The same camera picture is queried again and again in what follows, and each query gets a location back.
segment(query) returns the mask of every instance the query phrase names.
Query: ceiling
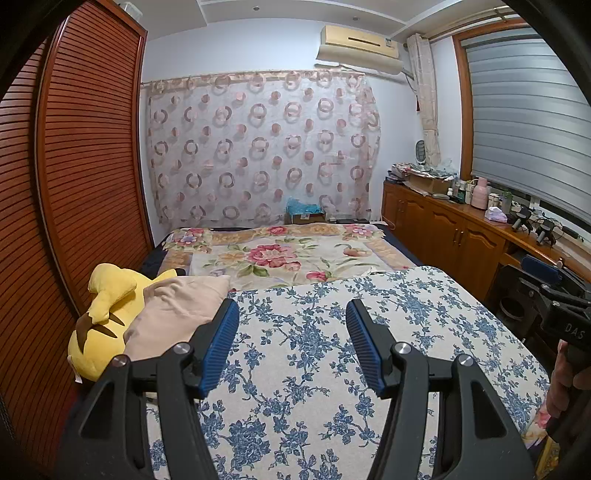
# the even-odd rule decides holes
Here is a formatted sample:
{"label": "ceiling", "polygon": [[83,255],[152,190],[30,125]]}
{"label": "ceiling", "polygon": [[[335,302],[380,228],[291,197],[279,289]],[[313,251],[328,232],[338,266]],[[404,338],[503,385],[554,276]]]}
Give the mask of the ceiling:
{"label": "ceiling", "polygon": [[451,21],[504,5],[501,0],[131,0],[148,40],[208,23],[299,18],[349,25],[404,41]]}

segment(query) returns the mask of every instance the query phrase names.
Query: floral quilt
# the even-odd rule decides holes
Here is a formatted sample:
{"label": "floral quilt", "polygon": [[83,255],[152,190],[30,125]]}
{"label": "floral quilt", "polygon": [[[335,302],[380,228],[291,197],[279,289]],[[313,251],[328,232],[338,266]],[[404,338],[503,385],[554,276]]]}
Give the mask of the floral quilt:
{"label": "floral quilt", "polygon": [[280,225],[240,232],[180,228],[164,248],[161,270],[181,262],[190,275],[230,275],[235,290],[291,287],[359,276],[374,271],[403,270],[414,264],[383,240],[371,224]]}
{"label": "floral quilt", "polygon": [[[230,296],[240,307],[240,326],[219,385],[196,404],[222,480],[367,478],[388,402],[368,389],[349,339],[345,307],[354,298],[397,340],[427,355],[473,355],[522,433],[549,386],[522,343],[433,267]],[[418,476],[423,480],[433,469],[438,406],[433,394]],[[164,479],[159,421],[152,404],[152,466]]]}

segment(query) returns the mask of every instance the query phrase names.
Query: sheer curtain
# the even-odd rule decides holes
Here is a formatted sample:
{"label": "sheer curtain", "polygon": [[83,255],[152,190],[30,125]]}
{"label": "sheer curtain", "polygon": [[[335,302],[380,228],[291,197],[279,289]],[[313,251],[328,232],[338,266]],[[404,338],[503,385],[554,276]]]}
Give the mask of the sheer curtain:
{"label": "sheer curtain", "polygon": [[408,53],[413,68],[413,89],[418,97],[423,125],[423,140],[427,152],[427,164],[439,165],[439,132],[437,130],[437,85],[431,44],[418,33],[407,38]]}
{"label": "sheer curtain", "polygon": [[362,73],[230,73],[148,90],[152,189],[168,229],[282,223],[289,197],[369,218],[380,121]]}

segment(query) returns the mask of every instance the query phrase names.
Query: tied-back curtain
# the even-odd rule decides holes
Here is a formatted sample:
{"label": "tied-back curtain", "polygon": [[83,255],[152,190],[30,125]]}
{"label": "tied-back curtain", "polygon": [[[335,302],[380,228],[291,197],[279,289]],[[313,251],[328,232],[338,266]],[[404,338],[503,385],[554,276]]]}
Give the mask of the tied-back curtain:
{"label": "tied-back curtain", "polygon": [[437,85],[433,54],[428,40],[418,33],[407,38],[408,53],[414,75],[414,90],[418,97],[427,164],[439,165],[439,132],[437,130]]}

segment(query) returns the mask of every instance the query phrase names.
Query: window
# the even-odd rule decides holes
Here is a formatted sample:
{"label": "window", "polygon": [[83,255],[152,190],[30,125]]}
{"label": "window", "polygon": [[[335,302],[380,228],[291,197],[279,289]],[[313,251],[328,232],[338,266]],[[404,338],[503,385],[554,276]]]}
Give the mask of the window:
{"label": "window", "polygon": [[472,160],[473,175],[591,223],[591,107],[568,70],[527,26],[465,37],[454,39],[471,86],[472,118],[462,109],[473,141],[470,159],[463,145],[463,168]]}

